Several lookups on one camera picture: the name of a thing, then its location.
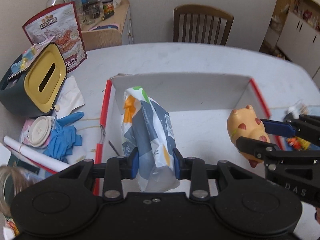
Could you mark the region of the red white snack bag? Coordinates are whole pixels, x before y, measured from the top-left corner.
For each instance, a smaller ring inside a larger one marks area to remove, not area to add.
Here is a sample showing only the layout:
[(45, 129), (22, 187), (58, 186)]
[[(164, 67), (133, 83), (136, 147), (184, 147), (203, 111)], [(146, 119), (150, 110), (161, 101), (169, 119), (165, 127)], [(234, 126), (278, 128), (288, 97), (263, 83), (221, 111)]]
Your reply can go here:
[(31, 44), (51, 39), (62, 54), (67, 72), (87, 59), (74, 2), (48, 7), (27, 20), (22, 28)]

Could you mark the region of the red dragon keychain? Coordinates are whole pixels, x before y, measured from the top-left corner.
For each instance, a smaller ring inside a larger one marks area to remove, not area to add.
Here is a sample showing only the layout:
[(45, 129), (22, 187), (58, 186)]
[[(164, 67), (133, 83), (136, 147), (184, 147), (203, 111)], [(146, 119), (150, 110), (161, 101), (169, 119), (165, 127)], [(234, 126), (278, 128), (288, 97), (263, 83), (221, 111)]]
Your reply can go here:
[(291, 146), (294, 150), (297, 150), (297, 151), (308, 150), (311, 145), (310, 142), (299, 137), (287, 138), (286, 142), (288, 143), (289, 146)]

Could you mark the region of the black yellow screwdriver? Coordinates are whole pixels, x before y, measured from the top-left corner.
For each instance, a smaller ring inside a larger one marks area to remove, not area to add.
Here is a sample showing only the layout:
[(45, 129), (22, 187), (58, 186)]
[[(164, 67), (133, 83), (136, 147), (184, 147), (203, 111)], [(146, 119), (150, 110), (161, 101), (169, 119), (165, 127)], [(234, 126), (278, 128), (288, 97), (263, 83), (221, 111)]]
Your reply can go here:
[(114, 10), (110, 10), (108, 11), (107, 13), (103, 14), (103, 16), (101, 16), (101, 18), (97, 21), (97, 24), (106, 20), (106, 19), (109, 19), (110, 17), (112, 17), (114, 15)]

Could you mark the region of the glass jar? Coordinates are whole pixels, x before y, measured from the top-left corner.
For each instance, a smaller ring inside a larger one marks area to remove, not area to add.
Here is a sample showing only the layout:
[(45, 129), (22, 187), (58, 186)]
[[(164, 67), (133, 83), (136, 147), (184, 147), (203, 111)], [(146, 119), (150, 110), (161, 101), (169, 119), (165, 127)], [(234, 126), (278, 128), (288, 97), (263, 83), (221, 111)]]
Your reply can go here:
[(100, 7), (98, 2), (87, 3), (83, 5), (85, 23), (87, 25), (95, 22), (97, 18), (100, 17)]

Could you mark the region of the brown wooden chair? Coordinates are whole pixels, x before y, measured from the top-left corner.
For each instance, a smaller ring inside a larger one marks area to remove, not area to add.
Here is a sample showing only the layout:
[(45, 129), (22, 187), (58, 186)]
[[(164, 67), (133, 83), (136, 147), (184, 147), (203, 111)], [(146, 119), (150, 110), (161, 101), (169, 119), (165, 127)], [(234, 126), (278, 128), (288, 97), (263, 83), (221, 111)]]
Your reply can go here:
[(173, 41), (224, 46), (234, 21), (226, 11), (200, 4), (184, 4), (173, 13)]

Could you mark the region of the wooden side cabinet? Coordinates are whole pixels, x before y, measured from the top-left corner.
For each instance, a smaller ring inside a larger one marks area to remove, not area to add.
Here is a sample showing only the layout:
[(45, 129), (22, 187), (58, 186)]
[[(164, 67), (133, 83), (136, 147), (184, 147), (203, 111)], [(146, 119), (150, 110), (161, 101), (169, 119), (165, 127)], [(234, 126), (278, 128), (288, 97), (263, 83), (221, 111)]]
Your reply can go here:
[(84, 25), (81, 29), (86, 51), (134, 44), (130, 3), (122, 0), (114, 15), (106, 20)]

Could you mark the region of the yellow green tissue box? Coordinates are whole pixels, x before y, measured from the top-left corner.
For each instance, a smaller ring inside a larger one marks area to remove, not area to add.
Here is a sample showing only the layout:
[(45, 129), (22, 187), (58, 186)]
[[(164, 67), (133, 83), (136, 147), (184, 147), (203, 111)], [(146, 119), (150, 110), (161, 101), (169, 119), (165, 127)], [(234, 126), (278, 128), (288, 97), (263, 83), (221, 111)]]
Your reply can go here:
[(52, 113), (67, 74), (55, 43), (47, 44), (26, 70), (15, 77), (11, 74), (9, 69), (1, 79), (1, 103), (5, 109), (24, 118)]

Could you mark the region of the blue rubber glove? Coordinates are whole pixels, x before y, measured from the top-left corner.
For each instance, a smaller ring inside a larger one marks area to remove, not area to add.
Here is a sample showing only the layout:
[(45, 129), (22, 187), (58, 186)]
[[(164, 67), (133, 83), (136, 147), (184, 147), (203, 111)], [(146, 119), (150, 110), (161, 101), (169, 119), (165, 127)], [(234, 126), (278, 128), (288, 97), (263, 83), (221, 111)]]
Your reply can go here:
[(77, 133), (74, 122), (82, 119), (84, 112), (76, 112), (55, 120), (50, 134), (50, 141), (44, 150), (46, 156), (68, 163), (67, 157), (72, 155), (74, 146), (82, 145), (82, 136)]

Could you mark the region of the white patterned tissue pack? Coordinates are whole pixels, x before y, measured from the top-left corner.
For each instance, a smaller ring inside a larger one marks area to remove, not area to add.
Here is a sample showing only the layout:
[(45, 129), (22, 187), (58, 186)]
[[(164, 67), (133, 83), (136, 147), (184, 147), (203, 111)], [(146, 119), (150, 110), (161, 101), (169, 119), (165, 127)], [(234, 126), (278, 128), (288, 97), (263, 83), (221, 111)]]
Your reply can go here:
[(166, 192), (177, 188), (176, 142), (169, 113), (140, 86), (125, 90), (123, 110), (122, 148), (125, 156), (138, 151), (140, 190)]

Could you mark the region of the white paper napkin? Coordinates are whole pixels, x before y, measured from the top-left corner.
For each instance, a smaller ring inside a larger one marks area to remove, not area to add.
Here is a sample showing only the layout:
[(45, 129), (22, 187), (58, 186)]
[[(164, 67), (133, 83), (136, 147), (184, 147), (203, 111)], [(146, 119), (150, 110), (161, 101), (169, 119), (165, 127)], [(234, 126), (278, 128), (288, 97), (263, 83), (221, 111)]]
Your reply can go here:
[(57, 119), (64, 118), (83, 105), (85, 105), (84, 97), (76, 83), (76, 79), (74, 76), (70, 76), (65, 79), (58, 94), (52, 116), (57, 117)]

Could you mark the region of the red white cardboard box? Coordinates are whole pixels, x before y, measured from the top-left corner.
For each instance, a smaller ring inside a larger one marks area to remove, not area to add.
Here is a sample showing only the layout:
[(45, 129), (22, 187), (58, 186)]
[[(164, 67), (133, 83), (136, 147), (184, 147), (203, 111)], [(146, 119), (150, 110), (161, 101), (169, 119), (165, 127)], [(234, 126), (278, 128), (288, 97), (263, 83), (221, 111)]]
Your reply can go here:
[(176, 146), (184, 157), (209, 164), (228, 160), (264, 176), (264, 166), (251, 168), (227, 132), (233, 109), (251, 105), (258, 118), (271, 116), (256, 81), (249, 76), (219, 73), (152, 73), (118, 75), (106, 83), (100, 126), (104, 142), (97, 146), (95, 162), (122, 154), (121, 123), (125, 90), (142, 87), (170, 115)]

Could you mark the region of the white wall cupboard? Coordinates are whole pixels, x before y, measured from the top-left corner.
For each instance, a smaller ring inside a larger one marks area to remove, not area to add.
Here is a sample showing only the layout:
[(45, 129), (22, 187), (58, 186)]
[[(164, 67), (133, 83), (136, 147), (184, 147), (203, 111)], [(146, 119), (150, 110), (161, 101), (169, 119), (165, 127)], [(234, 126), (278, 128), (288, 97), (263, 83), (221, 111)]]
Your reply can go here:
[(264, 45), (316, 78), (319, 74), (319, 0), (277, 0)]

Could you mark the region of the white paper roll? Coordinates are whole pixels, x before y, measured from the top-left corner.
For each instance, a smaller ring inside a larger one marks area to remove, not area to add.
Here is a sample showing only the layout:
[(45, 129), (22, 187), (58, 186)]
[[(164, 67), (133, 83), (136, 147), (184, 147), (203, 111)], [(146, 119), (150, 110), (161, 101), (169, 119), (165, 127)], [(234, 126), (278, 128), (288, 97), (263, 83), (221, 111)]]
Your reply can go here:
[(24, 145), (7, 135), (4, 137), (4, 143), (16, 152), (20, 153), (22, 156), (29, 159), (31, 162), (44, 168), (45, 170), (52, 172), (61, 172), (62, 170), (65, 170), (70, 167), (68, 163), (64, 163), (62, 161), (49, 157), (43, 153), (39, 153), (33, 150), (32, 148), (28, 147), (27, 145)]

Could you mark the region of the orange spotted cat toy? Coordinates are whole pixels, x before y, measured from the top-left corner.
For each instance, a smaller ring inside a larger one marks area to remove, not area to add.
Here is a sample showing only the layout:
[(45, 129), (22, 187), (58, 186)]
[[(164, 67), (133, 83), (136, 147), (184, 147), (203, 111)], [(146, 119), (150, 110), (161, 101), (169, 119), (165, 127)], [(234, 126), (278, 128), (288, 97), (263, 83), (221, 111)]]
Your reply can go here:
[(227, 131), (232, 144), (236, 147), (236, 140), (240, 137), (271, 142), (265, 132), (265, 126), (257, 117), (252, 105), (245, 108), (233, 109), (227, 119)]

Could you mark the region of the white cup lid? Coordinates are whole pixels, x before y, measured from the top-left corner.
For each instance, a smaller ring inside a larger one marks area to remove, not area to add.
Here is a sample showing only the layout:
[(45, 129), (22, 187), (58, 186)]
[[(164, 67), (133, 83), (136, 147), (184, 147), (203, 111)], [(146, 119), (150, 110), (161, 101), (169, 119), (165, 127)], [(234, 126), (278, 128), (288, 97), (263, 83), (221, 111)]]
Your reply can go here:
[(40, 116), (36, 118), (29, 128), (28, 139), (33, 147), (42, 146), (48, 139), (52, 129), (52, 118)]

